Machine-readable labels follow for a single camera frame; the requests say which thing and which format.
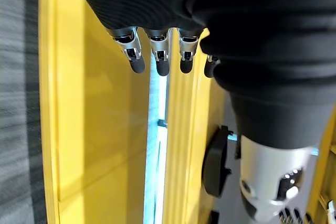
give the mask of yellow panel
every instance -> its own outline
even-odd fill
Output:
[[[327,162],[321,192],[326,202],[336,199],[336,155],[330,153]]]
[[[316,217],[314,221],[318,224],[327,224],[327,215],[325,213],[325,209],[321,205],[317,205]]]
[[[143,74],[131,71],[85,0],[57,0],[56,10],[59,186],[64,200],[145,150],[149,67]],[[149,65],[147,38],[142,48]]]
[[[135,74],[84,0],[40,0],[39,21],[48,223],[141,223],[148,38],[139,31],[147,69]]]
[[[173,35],[163,223],[203,224],[213,199],[202,188],[202,163],[206,143],[223,119],[224,91],[204,76],[200,47],[192,72],[181,73],[178,34]]]
[[[140,153],[104,178],[59,204],[61,223],[142,223],[146,154]]]

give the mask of yellow frame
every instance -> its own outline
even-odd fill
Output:
[[[57,103],[55,58],[55,5],[39,0],[39,88],[40,117],[45,183],[46,209],[49,224],[59,224]]]
[[[319,157],[316,163],[315,175],[311,186],[310,198],[307,206],[307,212],[315,218],[319,205],[326,210],[326,201],[321,195],[321,189],[325,178],[325,171],[328,164],[328,157],[333,138],[335,137],[336,126],[336,107],[333,109],[328,125],[322,136],[319,147]]]
[[[179,55],[177,36],[175,32],[174,56]],[[203,224],[212,209],[201,173],[207,141],[223,122],[224,90],[204,76],[206,57],[198,47],[189,74],[181,73],[179,57],[171,59],[164,224]]]

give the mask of robotic finger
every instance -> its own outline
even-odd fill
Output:
[[[126,27],[117,30],[108,29],[108,33],[118,43],[123,54],[130,62],[135,73],[142,73],[145,70],[145,63],[141,54],[141,44],[136,27]]]

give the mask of black clip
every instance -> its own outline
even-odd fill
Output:
[[[218,128],[213,135],[203,159],[202,181],[205,191],[219,198],[224,184],[232,171],[225,168],[227,156],[227,137],[232,134],[228,127]]]

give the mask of silver metal part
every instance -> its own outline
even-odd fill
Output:
[[[163,52],[163,60],[167,61],[169,58],[169,40],[170,40],[170,29],[168,30],[165,38],[163,40],[154,40],[149,37],[151,43],[152,53],[154,54],[155,60],[159,61],[158,52]]]
[[[336,224],[335,206],[333,201],[328,202],[328,224]]]
[[[216,62],[216,64],[218,64],[218,63],[221,62],[218,58],[213,59],[212,55],[208,55],[207,61],[209,61],[209,62]]]
[[[180,38],[180,55],[181,60],[189,60],[192,61],[194,59],[194,56],[196,54],[196,48],[198,44],[199,37],[182,37],[181,34],[179,34]],[[186,53],[190,52],[190,58],[187,58]]]
[[[116,41],[116,43],[118,43],[121,51],[124,53],[124,55],[126,55],[128,60],[132,60],[134,58],[139,60],[141,58],[141,45],[136,29],[133,29],[128,35],[113,37],[113,39]]]
[[[284,175],[304,172],[312,147],[282,150],[258,144],[241,136],[240,190],[245,208],[256,221],[267,222],[277,215],[299,191],[293,186],[279,200],[280,181]]]

